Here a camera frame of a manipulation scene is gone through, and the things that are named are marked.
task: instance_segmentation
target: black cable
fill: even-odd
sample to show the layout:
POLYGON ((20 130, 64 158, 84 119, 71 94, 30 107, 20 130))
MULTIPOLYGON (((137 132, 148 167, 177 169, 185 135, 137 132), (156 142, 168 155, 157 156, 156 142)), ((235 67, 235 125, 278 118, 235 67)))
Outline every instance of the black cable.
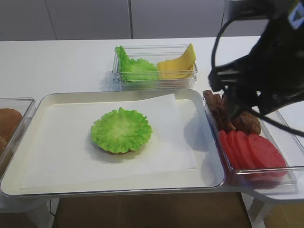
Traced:
POLYGON ((58 228, 58 220, 57 215, 52 212, 52 199, 49 200, 49 213, 54 217, 54 221, 56 223, 56 228, 58 228))
MULTIPOLYGON (((235 20, 241 18, 241 17, 244 17, 246 16, 247 14, 240 14, 230 20, 228 20, 224 25, 223 27, 219 30, 218 34, 217 34, 217 37, 215 39, 215 42, 214 42, 214 46, 213 46, 213 50, 212 50, 212 54, 211 54, 211 67, 212 67, 212 70, 216 73, 216 77, 218 77, 218 73, 216 71, 216 66, 215 66, 215 55, 216 55, 216 52, 217 52, 217 49, 218 49, 218 46, 219 46, 219 39, 220 37, 222 36, 222 34, 224 33, 224 31, 226 30, 226 28, 235 20)), ((294 128, 290 128, 286 125, 283 125, 267 116, 264 116, 256 111, 254 111, 251 107, 247 106, 245 103, 243 103, 241 100, 237 99, 236 97, 234 97, 226 88, 225 86, 222 84, 222 82, 219 80, 219 83, 221 85, 221 88, 223 89, 223 91, 225 92, 225 94, 227 95, 227 97, 229 99, 231 99, 234 103, 236 103, 237 105, 239 105, 240 107, 242 107, 243 109, 245 109, 246 111, 250 112, 252 115, 255 115, 256 117, 260 118, 261 120, 264 120, 265 122, 283 130, 283 131, 286 131, 286 132, 289 132, 291 134, 295 134, 295 135, 298 135, 298 136, 301 136, 301 137, 304 137, 304 132, 302 131, 299 131, 297 129, 294 129, 294 128)))

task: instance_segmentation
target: container of tomato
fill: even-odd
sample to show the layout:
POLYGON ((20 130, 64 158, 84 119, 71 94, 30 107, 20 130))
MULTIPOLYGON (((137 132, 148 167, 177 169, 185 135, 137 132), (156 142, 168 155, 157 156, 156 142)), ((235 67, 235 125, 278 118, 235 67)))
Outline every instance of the container of tomato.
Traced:
MULTIPOLYGON (((297 184, 304 174, 304 150, 294 135, 280 130, 275 139, 272 135, 275 127, 245 113, 230 121, 225 116, 222 94, 211 91, 203 94, 206 115, 227 168, 229 184, 254 188, 297 184)), ((270 117, 285 123, 279 112, 270 117)))

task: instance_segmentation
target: tomato slice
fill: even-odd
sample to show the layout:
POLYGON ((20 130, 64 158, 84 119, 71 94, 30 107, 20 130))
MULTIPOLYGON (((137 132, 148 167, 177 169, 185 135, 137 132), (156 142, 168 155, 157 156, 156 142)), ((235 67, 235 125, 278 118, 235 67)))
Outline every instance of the tomato slice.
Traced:
POLYGON ((232 150, 232 153, 233 153, 233 156, 234 156, 234 159, 236 160, 237 162, 237 166, 240 168, 240 169, 245 169, 245 167, 242 165, 243 162, 242 162, 242 159, 240 158, 240 153, 238 151, 238 149, 236 148, 236 145, 235 145, 235 138, 237 136, 237 132, 236 131, 231 131, 228 133, 227 135, 227 143, 228 143, 228 146, 230 147, 230 149, 232 150))
POLYGON ((257 166, 255 165, 248 148, 248 136, 244 132, 237 132, 235 137, 235 145, 240 154, 242 161, 241 166, 244 167, 244 169, 256 169, 257 166))
POLYGON ((234 169, 239 169, 239 166, 238 166, 238 163, 236 162, 235 158, 234 158, 234 155, 233 155, 233 152, 231 150, 231 148, 228 146, 228 143, 227 143, 227 140, 226 140, 226 132, 224 130, 221 130, 219 132, 219 139, 220 139, 220 142, 222 143, 222 146, 225 150, 225 153, 230 161, 230 164, 231 166, 234 168, 234 169))
MULTIPOLYGON (((248 136, 248 147, 257 168, 282 168, 286 162, 279 150, 266 138, 257 134, 248 136)), ((272 172, 274 176, 284 176, 286 172, 272 172)))

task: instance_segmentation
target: cheese slice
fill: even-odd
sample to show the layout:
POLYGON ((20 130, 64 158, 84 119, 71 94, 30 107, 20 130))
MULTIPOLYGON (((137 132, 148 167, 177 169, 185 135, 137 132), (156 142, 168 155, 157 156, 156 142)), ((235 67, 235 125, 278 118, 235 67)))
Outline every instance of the cheese slice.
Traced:
POLYGON ((161 79, 178 79, 189 77, 191 73, 184 73, 179 71, 193 70, 195 60, 196 57, 194 48, 192 43, 190 43, 182 56, 176 59, 162 61, 157 64, 161 79))

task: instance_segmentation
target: floor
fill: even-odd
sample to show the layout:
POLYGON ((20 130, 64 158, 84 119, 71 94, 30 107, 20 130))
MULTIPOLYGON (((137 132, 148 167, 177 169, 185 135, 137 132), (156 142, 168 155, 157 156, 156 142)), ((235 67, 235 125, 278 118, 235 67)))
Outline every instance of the floor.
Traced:
MULTIPOLYGON (((266 228, 303 228, 304 204, 275 206, 266 228)), ((24 214, 0 214, 1 228, 34 228, 24 214)), ((250 228, 238 193, 61 199, 58 228, 250 228)))

